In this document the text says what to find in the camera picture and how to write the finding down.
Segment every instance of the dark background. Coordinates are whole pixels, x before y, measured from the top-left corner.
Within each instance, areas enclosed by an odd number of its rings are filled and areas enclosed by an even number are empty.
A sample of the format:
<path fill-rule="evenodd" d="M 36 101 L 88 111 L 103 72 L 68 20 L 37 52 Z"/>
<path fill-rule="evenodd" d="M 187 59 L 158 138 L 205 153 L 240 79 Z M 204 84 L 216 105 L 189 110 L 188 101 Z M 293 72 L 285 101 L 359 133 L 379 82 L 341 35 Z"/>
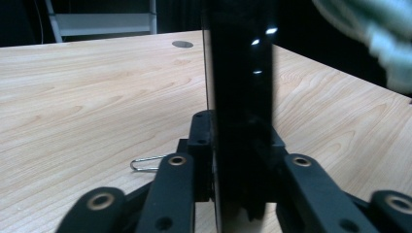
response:
<path fill-rule="evenodd" d="M 201 0 L 157 0 L 158 33 L 201 29 Z M 149 0 L 54 0 L 57 13 L 145 13 Z M 385 86 L 385 71 L 368 54 L 367 47 L 341 34 L 318 13 L 311 1 L 277 1 L 276 45 L 307 56 L 371 83 Z M 54 43 L 44 0 L 37 0 L 43 43 Z M 0 8 L 0 47 L 42 43 L 35 0 L 3 0 Z M 66 41 L 90 40 L 137 34 L 70 37 Z"/>

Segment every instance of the metal screw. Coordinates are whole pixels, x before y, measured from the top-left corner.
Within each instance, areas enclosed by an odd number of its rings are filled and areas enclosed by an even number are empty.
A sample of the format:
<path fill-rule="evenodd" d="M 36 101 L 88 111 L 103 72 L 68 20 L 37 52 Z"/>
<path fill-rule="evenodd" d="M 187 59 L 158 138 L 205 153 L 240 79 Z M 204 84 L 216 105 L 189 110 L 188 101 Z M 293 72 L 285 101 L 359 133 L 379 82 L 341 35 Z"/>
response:
<path fill-rule="evenodd" d="M 181 156 L 174 156 L 169 159 L 169 164 L 173 166 L 180 166 L 186 163 L 186 159 Z"/>
<path fill-rule="evenodd" d="M 93 211 L 101 211 L 108 208 L 115 201 L 115 196 L 109 192 L 101 192 L 92 196 L 87 201 L 87 207 Z"/>
<path fill-rule="evenodd" d="M 386 203 L 393 209 L 407 215 L 412 215 L 412 202 L 408 199 L 395 195 L 388 195 L 385 198 Z"/>
<path fill-rule="evenodd" d="M 293 163 L 301 167 L 309 167 L 310 165 L 312 165 L 312 163 L 309 160 L 303 157 L 295 157 L 293 159 Z"/>

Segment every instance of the metal paper clip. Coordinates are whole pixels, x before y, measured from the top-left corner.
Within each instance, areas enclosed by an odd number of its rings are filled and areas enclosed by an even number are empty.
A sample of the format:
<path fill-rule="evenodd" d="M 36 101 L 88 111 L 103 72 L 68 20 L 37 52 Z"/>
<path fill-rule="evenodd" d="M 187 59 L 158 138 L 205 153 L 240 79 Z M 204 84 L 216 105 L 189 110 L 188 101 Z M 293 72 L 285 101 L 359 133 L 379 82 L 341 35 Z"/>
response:
<path fill-rule="evenodd" d="M 150 161 L 150 160 L 155 160 L 155 159 L 160 159 L 160 158 L 163 158 L 165 156 L 167 156 L 167 155 L 134 159 L 130 162 L 130 168 L 135 172 L 156 172 L 157 169 L 158 169 L 156 167 L 135 167 L 134 164 L 135 163 L 140 163 L 140 162 L 145 162 L 145 161 Z"/>

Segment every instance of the wooden table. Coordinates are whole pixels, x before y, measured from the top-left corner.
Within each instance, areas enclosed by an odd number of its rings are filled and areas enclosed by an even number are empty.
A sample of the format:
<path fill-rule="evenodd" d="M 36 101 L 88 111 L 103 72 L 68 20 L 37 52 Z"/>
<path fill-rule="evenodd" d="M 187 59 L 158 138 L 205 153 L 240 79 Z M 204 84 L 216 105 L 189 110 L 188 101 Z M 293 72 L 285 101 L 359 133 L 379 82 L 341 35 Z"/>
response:
<path fill-rule="evenodd" d="M 410 99 L 274 50 L 276 128 L 289 152 L 313 156 L 362 199 L 412 195 Z M 51 232 L 89 190 L 148 183 L 154 174 L 129 162 L 173 152 L 205 109 L 199 31 L 0 49 L 0 231 Z M 265 230 L 279 230 L 269 207 Z M 196 217 L 198 232 L 216 231 L 211 203 Z"/>

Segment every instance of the blurred white object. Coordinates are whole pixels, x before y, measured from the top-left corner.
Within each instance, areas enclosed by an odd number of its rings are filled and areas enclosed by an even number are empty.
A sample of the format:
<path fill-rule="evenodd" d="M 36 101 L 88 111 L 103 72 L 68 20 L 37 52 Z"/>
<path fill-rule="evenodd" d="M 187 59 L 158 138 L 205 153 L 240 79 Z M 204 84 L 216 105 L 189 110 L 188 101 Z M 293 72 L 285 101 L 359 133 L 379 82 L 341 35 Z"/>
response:
<path fill-rule="evenodd" d="M 387 87 L 412 93 L 412 0 L 313 0 L 333 26 L 369 47 Z"/>

